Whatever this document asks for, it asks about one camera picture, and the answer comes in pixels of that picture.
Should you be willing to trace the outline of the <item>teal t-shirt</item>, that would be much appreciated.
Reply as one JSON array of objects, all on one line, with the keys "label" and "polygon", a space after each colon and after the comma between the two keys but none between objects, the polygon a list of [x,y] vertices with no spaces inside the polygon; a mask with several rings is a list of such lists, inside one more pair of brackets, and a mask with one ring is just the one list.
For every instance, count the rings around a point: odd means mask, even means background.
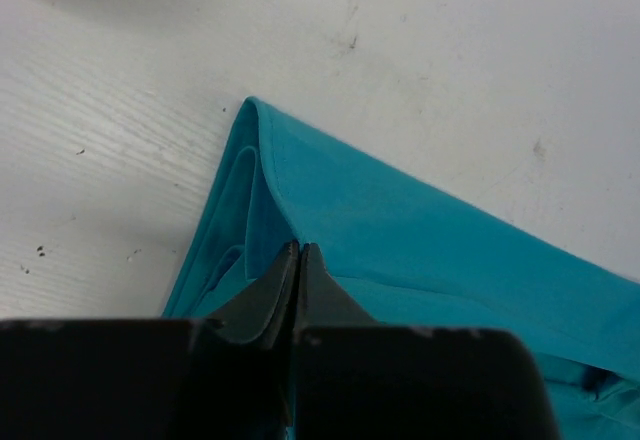
[{"label": "teal t-shirt", "polygon": [[532,351],[566,439],[639,435],[639,286],[250,97],[167,317],[213,312],[291,240],[390,323],[503,328]]}]

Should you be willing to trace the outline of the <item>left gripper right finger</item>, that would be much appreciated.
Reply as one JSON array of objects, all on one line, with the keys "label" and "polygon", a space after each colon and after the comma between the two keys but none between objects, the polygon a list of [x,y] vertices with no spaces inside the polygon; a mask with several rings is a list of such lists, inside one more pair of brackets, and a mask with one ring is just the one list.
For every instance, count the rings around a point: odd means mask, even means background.
[{"label": "left gripper right finger", "polygon": [[298,330],[375,325],[375,319],[329,274],[317,244],[304,245],[298,273]]}]

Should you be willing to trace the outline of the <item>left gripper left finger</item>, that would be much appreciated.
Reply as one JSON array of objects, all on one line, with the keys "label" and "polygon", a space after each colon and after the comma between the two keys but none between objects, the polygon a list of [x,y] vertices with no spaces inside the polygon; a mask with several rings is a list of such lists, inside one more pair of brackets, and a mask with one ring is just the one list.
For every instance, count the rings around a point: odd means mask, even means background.
[{"label": "left gripper left finger", "polygon": [[272,348],[283,328],[298,283],[300,245],[286,243],[267,271],[206,318],[228,345]]}]

